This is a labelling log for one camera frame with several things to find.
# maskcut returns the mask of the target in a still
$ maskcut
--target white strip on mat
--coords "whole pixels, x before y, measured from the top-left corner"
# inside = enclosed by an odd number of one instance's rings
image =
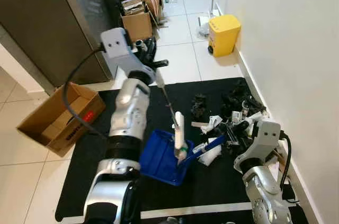
[[[142,219],[160,218],[168,216],[180,216],[197,213],[213,213],[213,212],[232,212],[232,211],[244,211],[251,210],[252,206],[250,202],[246,203],[233,203],[233,204],[212,204],[212,205],[200,205],[197,207],[182,207],[171,208],[141,212]]]

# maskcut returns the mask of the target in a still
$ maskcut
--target blue plastic bin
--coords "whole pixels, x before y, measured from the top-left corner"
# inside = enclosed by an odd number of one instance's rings
[[[141,173],[164,183],[179,186],[182,184],[187,168],[194,158],[177,165],[174,156],[174,135],[161,130],[153,131],[140,157]],[[188,156],[193,155],[194,143],[186,140]]]

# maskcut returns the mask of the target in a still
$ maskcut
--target blue handle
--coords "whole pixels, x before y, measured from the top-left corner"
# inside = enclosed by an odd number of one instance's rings
[[[197,151],[195,154],[192,154],[190,157],[185,159],[183,162],[181,162],[179,165],[184,165],[186,162],[190,162],[192,159],[196,159],[206,153],[208,150],[214,148],[215,146],[221,145],[223,142],[225,142],[225,135],[221,135],[220,137],[216,138],[213,142],[206,145],[204,148]]]

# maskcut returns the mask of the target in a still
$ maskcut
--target yellow trash bin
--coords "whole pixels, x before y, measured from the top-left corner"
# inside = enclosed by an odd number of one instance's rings
[[[223,15],[210,19],[208,47],[210,53],[215,57],[232,53],[240,27],[239,21],[233,15]]]

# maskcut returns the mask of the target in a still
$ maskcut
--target white tiled floor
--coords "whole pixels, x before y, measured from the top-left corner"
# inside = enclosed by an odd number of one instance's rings
[[[197,36],[198,16],[207,12],[210,0],[177,0],[165,4],[168,22],[156,32],[156,59],[168,59],[161,68],[165,83],[242,77],[235,55],[214,58],[208,43]],[[119,89],[126,78],[119,69],[116,80],[87,85],[102,91]],[[20,135],[15,127],[41,101],[0,69],[0,223],[56,223],[55,209],[72,157],[64,157]]]

